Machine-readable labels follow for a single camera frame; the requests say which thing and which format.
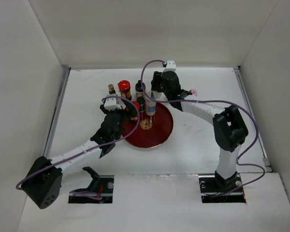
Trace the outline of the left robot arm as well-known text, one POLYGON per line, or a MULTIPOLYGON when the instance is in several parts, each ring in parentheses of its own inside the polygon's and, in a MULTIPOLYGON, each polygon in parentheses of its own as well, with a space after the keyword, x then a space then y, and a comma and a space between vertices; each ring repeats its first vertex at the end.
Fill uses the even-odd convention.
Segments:
POLYGON ((123 123, 131 119, 140 120, 140 112, 135 103, 116 96, 105 97, 100 109, 105 114, 104 120, 88 141, 63 155, 37 158, 26 177, 16 185, 16 189, 24 191, 40 209, 49 207, 65 192, 97 201, 102 198, 95 193, 99 187, 99 175, 89 165, 96 155, 104 157, 117 142, 126 138, 122 136, 123 123), (83 188, 67 187, 67 176, 80 170, 90 174, 83 179, 83 188))

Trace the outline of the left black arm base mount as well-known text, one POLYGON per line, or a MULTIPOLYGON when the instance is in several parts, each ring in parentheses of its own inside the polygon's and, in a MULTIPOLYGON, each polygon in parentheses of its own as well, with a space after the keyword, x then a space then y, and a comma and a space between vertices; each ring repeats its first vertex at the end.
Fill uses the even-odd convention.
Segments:
POLYGON ((113 175, 99 175, 91 167, 83 167, 91 181, 85 188, 77 188, 69 194, 68 203, 72 204, 105 204, 113 203, 115 177, 113 175))

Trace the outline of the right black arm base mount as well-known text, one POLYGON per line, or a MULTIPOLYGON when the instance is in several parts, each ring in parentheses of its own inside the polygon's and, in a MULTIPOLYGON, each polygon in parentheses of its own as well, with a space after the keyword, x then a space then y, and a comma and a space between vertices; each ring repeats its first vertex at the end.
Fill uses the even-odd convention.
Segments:
POLYGON ((227 193, 242 185, 240 174, 237 174, 235 180, 232 180, 226 187, 219 184, 213 174, 200 175, 199 185, 202 203, 246 203, 242 187, 227 193))

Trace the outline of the black-cap brown spice bottle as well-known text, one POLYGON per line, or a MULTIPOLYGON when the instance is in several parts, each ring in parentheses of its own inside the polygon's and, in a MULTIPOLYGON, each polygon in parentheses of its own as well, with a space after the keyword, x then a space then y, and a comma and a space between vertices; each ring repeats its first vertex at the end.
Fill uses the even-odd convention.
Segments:
POLYGON ((145 97, 145 84, 142 84, 141 80, 138 80, 136 85, 135 85, 135 94, 136 94, 136 98, 138 97, 145 97))

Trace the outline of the small yellow-label bottle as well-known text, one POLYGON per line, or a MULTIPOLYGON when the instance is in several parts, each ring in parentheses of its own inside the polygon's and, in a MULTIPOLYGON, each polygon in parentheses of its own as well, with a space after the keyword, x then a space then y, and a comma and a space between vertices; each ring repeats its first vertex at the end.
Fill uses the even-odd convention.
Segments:
POLYGON ((108 92, 109 92, 109 95, 110 95, 110 96, 114 96, 114 95, 116 95, 116 90, 115 90, 113 84, 109 84, 109 85, 108 85, 108 92))

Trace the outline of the short red-lid sauce jar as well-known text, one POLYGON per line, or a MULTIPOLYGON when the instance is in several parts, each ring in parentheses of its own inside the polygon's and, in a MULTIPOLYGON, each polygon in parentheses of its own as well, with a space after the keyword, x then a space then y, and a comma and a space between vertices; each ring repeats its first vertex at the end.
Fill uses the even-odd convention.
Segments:
POLYGON ((140 107, 140 105, 137 103, 137 101, 132 101, 131 103, 128 104, 127 107, 131 111, 133 111, 133 118, 131 120, 132 121, 137 121, 138 120, 138 113, 139 113, 139 107, 140 107))

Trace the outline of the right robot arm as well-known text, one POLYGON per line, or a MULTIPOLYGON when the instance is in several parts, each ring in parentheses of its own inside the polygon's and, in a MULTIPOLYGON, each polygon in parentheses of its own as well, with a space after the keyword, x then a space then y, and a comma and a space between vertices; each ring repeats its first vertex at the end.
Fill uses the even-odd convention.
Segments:
POLYGON ((220 148, 214 184, 219 192, 229 190, 237 176, 237 156, 248 136, 237 105, 231 103, 229 107, 221 108, 200 101, 193 93, 181 88, 179 78, 173 71, 155 71, 151 91, 163 93, 173 108, 195 115, 213 126, 215 141, 220 148))

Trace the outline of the silver-lid blue-label grain jar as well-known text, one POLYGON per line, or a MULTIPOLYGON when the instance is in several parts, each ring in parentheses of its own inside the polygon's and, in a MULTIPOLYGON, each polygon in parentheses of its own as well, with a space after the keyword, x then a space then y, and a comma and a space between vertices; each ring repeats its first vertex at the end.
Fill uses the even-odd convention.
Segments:
POLYGON ((153 92, 147 93, 149 97, 145 97, 145 113, 148 116, 153 116, 156 113, 156 97, 153 92))

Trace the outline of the black-cap white powder bottle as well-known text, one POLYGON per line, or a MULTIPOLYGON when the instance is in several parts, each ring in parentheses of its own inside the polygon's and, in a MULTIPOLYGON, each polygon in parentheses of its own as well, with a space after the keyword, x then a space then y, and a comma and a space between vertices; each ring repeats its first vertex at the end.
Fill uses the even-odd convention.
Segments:
POLYGON ((159 98, 162 96, 162 93, 161 92, 157 92, 157 91, 154 91, 152 90, 150 92, 150 98, 152 101, 154 102, 159 102, 159 98))

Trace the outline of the pink-lid spice jar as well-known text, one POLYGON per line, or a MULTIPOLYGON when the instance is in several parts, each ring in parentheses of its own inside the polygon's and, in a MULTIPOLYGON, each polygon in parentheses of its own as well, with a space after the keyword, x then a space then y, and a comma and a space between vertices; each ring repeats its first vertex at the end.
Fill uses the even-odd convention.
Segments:
POLYGON ((195 90, 195 89, 191 89, 190 92, 191 92, 194 96, 197 96, 197 95, 198 95, 198 92, 197 92, 197 90, 195 90))

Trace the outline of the small dark amber bottle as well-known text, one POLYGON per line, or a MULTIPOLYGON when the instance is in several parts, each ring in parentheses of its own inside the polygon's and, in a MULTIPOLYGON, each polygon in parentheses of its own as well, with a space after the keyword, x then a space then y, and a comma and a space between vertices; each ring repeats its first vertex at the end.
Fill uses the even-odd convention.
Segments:
POLYGON ((137 103, 140 105, 140 107, 139 107, 140 113, 144 112, 145 111, 145 99, 144 99, 144 97, 138 97, 137 103))

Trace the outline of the tall red-lid sauce jar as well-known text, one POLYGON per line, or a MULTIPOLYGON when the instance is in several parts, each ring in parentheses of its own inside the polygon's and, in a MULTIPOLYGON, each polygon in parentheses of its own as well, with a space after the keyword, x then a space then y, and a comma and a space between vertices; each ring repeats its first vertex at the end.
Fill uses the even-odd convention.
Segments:
POLYGON ((121 97, 128 100, 132 99, 130 88, 131 88, 131 85, 128 80, 122 80, 118 83, 118 89, 119 89, 121 97))

